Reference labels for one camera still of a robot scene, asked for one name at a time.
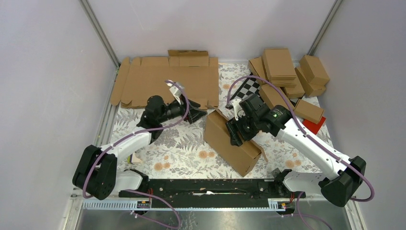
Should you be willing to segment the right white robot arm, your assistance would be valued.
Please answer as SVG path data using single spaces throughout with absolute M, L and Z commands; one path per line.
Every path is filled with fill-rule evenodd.
M 284 170 L 275 179 L 275 193 L 287 197 L 292 192 L 322 195 L 330 203 L 344 207 L 363 183 L 366 161 L 360 156 L 349 156 L 335 150 L 303 126 L 284 106 L 269 108 L 258 95 L 233 99 L 226 105 L 234 111 L 227 121 L 230 143 L 241 146 L 260 131 L 270 133 L 305 155 L 320 173 Z

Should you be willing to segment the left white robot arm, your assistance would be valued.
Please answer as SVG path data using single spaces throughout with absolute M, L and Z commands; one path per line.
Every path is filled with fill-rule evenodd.
M 126 189 L 137 197 L 146 195 L 149 185 L 143 181 L 141 173 L 118 172 L 117 165 L 154 143 L 165 129 L 164 122 L 179 117 L 176 124 L 182 121 L 192 124 L 207 115 L 198 103 L 188 99 L 180 83 L 165 82 L 174 97 L 173 102 L 165 103 L 159 95 L 149 97 L 140 121 L 131 133 L 110 144 L 89 145 L 84 149 L 72 178 L 73 185 L 82 190 L 84 198 L 104 200 L 112 192 Z

